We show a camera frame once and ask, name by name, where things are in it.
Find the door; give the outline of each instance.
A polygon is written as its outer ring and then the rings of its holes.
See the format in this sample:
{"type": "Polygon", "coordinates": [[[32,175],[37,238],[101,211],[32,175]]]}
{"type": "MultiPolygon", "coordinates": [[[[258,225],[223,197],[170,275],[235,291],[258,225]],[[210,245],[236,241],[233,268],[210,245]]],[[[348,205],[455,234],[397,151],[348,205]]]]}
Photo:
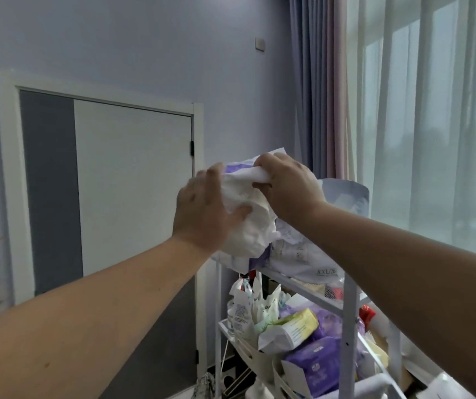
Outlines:
{"type": "MultiPolygon", "coordinates": [[[[171,235],[192,175],[189,116],[29,91],[20,106],[37,294],[171,235]]],[[[172,396],[195,383],[195,351],[192,279],[101,397],[172,396]]]]}

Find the purple curtain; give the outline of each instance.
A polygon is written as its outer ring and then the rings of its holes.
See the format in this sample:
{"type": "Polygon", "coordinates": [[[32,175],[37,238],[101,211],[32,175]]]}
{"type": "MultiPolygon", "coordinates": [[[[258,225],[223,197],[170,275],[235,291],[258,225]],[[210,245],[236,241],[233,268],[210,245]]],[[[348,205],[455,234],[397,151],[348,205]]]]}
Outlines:
{"type": "Polygon", "coordinates": [[[347,0],[289,1],[302,161],[347,179],[347,0]]]}

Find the hand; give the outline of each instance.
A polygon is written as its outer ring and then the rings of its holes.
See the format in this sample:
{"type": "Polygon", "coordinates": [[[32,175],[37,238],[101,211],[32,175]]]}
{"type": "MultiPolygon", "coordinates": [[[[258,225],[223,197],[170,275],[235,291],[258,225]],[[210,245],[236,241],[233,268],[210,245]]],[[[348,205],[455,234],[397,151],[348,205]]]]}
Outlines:
{"type": "Polygon", "coordinates": [[[199,171],[177,195],[173,237],[194,244],[207,255],[220,249],[230,231],[252,210],[243,206],[227,213],[221,201],[222,171],[221,163],[199,171]]]}
{"type": "Polygon", "coordinates": [[[293,227],[326,202],[314,174],[304,165],[283,153],[262,154],[255,167],[269,174],[271,183],[254,183],[275,214],[293,227]]]}

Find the sheer white curtain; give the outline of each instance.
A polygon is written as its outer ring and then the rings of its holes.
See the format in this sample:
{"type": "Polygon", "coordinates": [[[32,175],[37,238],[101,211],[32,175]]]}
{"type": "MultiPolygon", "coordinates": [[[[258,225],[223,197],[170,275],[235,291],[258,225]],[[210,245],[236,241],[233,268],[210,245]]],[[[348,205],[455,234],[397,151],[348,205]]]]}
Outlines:
{"type": "Polygon", "coordinates": [[[476,0],[349,0],[348,80],[371,217],[476,252],[476,0]]]}

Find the wall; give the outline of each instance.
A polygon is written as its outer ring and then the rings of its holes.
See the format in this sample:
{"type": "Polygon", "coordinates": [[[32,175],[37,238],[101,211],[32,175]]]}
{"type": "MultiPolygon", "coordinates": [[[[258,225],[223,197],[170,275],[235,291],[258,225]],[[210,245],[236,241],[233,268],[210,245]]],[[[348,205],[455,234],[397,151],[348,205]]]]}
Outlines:
{"type": "MultiPolygon", "coordinates": [[[[281,146],[293,152],[288,0],[0,0],[0,67],[202,102],[207,164],[281,146]],[[254,49],[255,36],[266,40],[265,53],[254,49]]],[[[4,240],[6,287],[8,257],[4,240]]],[[[227,285],[234,278],[224,277],[227,285]]]]}

